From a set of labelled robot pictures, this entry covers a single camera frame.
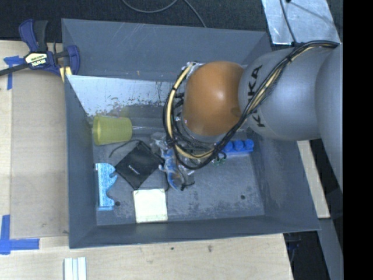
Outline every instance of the dark floor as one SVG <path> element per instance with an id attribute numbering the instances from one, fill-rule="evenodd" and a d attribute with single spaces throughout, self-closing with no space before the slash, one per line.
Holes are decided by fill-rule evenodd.
<path id="1" fill-rule="evenodd" d="M 173 0 L 127 0 L 132 6 L 153 10 L 167 6 Z M 207 27 L 219 29 L 241 29 L 266 31 L 266 19 L 261 0 L 188 0 L 198 11 Z M 334 22 L 343 41 L 343 0 L 327 0 Z M 154 23 L 203 27 L 197 16 L 182 0 L 164 12 L 145 14 L 135 12 L 121 0 L 0 0 L 0 39 L 19 40 L 18 26 L 26 19 L 48 20 L 46 40 L 62 42 L 61 18 L 109 20 L 135 23 Z M 326 193 L 338 190 L 335 177 L 330 172 L 321 141 L 312 144 L 316 163 Z M 328 199 L 330 203 L 340 202 L 336 194 Z M 343 216 L 336 217 L 343 249 Z M 328 272 L 316 232 L 285 234 L 289 245 L 295 280 L 327 280 Z"/>

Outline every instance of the silver metal plate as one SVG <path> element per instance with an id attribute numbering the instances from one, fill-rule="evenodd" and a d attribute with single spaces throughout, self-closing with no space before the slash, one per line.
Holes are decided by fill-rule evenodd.
<path id="1" fill-rule="evenodd" d="M 290 28 L 297 42 L 330 40 L 340 43 L 326 0 L 283 1 Z M 293 41 L 281 9 L 280 0 L 262 0 L 273 44 Z"/>

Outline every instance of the wooden board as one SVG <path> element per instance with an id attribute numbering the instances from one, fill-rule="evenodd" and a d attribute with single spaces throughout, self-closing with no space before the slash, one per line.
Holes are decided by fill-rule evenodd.
<path id="1" fill-rule="evenodd" d="M 326 203 L 325 194 L 321 186 L 319 173 L 309 141 L 298 141 L 298 148 L 304 165 L 309 189 L 311 190 L 312 199 L 314 200 L 317 217 L 319 219 L 330 218 L 328 204 Z"/>
<path id="2" fill-rule="evenodd" d="M 28 52 L 27 45 L 17 41 L 0 42 L 0 57 Z M 2 77 L 6 84 L 7 76 Z M 67 187 L 66 187 L 66 122 L 64 87 L 59 78 L 44 71 L 25 69 L 13 74 L 13 88 L 2 96 L 2 144 L 7 144 L 0 165 L 1 190 L 9 196 L 9 168 L 11 159 L 10 236 L 11 238 L 46 237 L 67 235 Z M 10 145 L 12 129 L 12 147 Z M 2 198 L 3 214 L 9 214 L 9 198 Z"/>
<path id="3" fill-rule="evenodd" d="M 86 257 L 87 278 L 292 280 L 282 234 L 69 250 L 63 237 L 39 251 L 0 257 L 1 279 L 63 279 L 64 258 Z"/>

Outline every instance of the small blue object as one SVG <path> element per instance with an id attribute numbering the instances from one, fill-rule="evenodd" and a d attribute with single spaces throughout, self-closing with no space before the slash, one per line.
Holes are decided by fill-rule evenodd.
<path id="1" fill-rule="evenodd" d="M 2 217 L 1 236 L 0 236 L 0 254 L 9 255 L 13 250 L 38 250 L 39 239 L 9 239 L 10 215 Z"/>
<path id="2" fill-rule="evenodd" d="M 251 139 L 229 141 L 223 148 L 227 158 L 244 156 L 254 151 L 254 142 Z"/>
<path id="3" fill-rule="evenodd" d="M 98 163 L 96 171 L 98 175 L 98 210 L 111 211 L 115 203 L 106 193 L 118 178 L 117 175 L 112 175 L 115 172 L 115 167 L 107 163 Z"/>
<path id="4" fill-rule="evenodd" d="M 12 67 L 14 65 L 20 65 L 24 63 L 24 59 L 19 56 L 11 56 L 11 57 L 5 57 L 4 62 L 7 64 L 8 67 Z M 6 87 L 7 90 L 12 89 L 13 87 L 13 75 L 10 73 L 8 75 L 8 85 Z"/>

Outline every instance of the yellow cup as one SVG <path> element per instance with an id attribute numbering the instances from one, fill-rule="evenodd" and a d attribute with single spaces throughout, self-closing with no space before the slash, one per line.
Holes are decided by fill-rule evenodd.
<path id="1" fill-rule="evenodd" d="M 132 123 L 126 117 L 95 116 L 93 139 L 96 145 L 129 141 L 132 137 Z"/>

